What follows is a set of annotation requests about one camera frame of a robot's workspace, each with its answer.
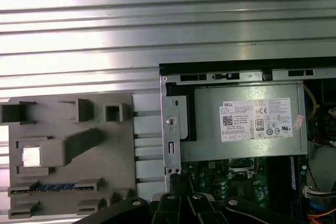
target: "corrugated metal surface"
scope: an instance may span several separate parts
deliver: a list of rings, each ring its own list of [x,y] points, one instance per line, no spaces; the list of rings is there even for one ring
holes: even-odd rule
[[[164,190],[159,63],[334,56],[335,15],[336,0],[0,0],[0,100],[134,92],[150,198]]]

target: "white label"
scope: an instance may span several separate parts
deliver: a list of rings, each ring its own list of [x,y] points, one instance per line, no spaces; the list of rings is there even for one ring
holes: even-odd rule
[[[293,137],[290,99],[223,102],[222,142]]]
[[[291,178],[292,178],[292,188],[296,190],[295,165],[294,165],[293,157],[290,157],[290,173],[291,173]]]

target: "orange wire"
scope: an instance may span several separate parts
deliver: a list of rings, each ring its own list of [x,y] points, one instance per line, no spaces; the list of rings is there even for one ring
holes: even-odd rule
[[[307,217],[311,222],[313,222],[314,224],[322,224],[322,222],[321,221],[319,221],[319,220],[314,220],[312,217],[310,217],[310,216],[308,216]]]
[[[336,211],[336,208],[333,208],[333,209],[329,210],[328,212],[324,212],[324,213],[319,214],[319,215],[308,215],[308,216],[313,218],[313,219],[316,219],[316,218],[319,218],[319,217],[322,217],[322,216],[329,215],[329,214],[331,214],[332,212],[335,212],[335,211]]]

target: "yellow wire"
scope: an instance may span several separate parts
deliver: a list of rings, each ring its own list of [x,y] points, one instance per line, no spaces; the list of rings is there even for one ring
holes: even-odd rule
[[[307,116],[307,121],[309,121],[314,117],[314,115],[316,113],[317,103],[316,103],[316,100],[315,100],[315,97],[314,97],[313,93],[307,88],[306,85],[303,85],[303,89],[308,94],[308,96],[310,97],[310,99],[313,103],[313,110],[310,112],[309,116]]]

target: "black plastic frame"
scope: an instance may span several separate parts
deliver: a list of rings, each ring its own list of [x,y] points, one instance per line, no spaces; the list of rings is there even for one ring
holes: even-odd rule
[[[336,57],[228,60],[208,62],[185,62],[160,64],[161,75],[189,74],[202,72],[269,70],[269,69],[313,69],[336,67]]]

